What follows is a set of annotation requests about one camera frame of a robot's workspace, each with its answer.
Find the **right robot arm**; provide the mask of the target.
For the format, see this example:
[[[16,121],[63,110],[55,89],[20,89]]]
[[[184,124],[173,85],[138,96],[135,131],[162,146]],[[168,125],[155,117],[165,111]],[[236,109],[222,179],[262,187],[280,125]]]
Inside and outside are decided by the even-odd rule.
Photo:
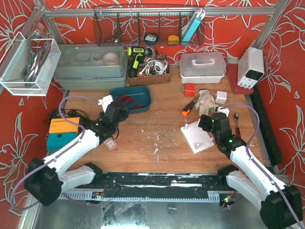
[[[269,229],[303,229],[301,193],[273,175],[231,130],[224,113],[201,115],[199,128],[210,132],[217,148],[233,164],[217,171],[218,183],[230,187],[251,202]]]

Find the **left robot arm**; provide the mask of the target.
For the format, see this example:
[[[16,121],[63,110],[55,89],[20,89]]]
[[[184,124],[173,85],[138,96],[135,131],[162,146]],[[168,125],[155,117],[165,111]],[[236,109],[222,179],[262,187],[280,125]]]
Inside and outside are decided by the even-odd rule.
[[[119,123],[128,118],[129,110],[123,103],[114,101],[111,95],[98,100],[97,104],[103,108],[100,117],[82,127],[75,139],[44,159],[31,160],[24,188],[42,205],[49,206],[66,191],[101,179],[102,170],[94,163],[75,170],[69,170],[69,167],[101,144],[115,148],[113,135],[119,133]]]

